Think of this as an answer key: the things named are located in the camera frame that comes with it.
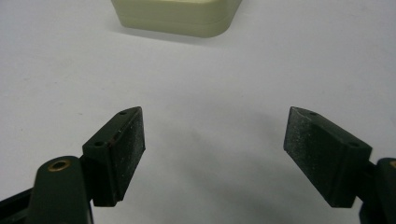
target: beige box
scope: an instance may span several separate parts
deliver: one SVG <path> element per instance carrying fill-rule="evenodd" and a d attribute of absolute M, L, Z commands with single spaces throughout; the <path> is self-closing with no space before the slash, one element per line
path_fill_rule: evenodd
<path fill-rule="evenodd" d="M 125 27 L 212 37 L 230 27 L 242 0 L 112 0 Z"/>

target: white table surface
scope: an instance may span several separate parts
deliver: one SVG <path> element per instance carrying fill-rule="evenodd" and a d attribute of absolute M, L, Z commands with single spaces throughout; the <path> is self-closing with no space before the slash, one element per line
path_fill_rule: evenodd
<path fill-rule="evenodd" d="M 95 223 L 359 223 L 283 150 L 289 108 L 396 157 L 396 2 L 244 0 L 217 37 L 123 28 L 109 0 L 0 0 L 0 200 L 143 107 L 147 150 Z"/>

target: black plastic mount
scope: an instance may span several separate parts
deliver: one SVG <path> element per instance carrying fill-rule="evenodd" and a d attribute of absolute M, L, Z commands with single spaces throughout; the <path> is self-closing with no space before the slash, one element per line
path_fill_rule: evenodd
<path fill-rule="evenodd" d="M 396 159 L 369 161 L 372 148 L 320 114 L 292 107 L 285 151 L 331 207 L 363 201 L 361 223 L 396 223 Z"/>
<path fill-rule="evenodd" d="M 122 201 L 145 151 L 141 107 L 117 113 L 83 146 L 37 170 L 35 185 L 0 202 L 0 224 L 92 223 L 95 206 Z"/>

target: plastic container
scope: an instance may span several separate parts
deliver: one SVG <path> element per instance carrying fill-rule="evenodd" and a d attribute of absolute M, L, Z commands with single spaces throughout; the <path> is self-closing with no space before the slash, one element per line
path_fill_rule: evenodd
<path fill-rule="evenodd" d="M 112 0 L 125 27 L 212 37 L 230 27 L 241 0 Z"/>

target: screw hole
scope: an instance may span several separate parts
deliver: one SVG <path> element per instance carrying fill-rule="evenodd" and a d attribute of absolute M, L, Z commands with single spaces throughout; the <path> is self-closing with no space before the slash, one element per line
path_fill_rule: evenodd
<path fill-rule="evenodd" d="M 95 142 L 96 147 L 101 147 L 104 144 L 105 144 L 104 142 Z"/>
<path fill-rule="evenodd" d="M 393 166 L 394 168 L 396 168 L 396 161 L 391 161 L 390 165 Z"/>
<path fill-rule="evenodd" d="M 357 143 L 349 143 L 349 145 L 352 147 L 359 147 L 359 144 L 357 144 Z"/>
<path fill-rule="evenodd" d="M 53 164 L 49 166 L 49 171 L 51 172 L 58 172 L 66 169 L 69 167 L 70 161 L 65 160 L 65 161 L 56 161 Z"/>

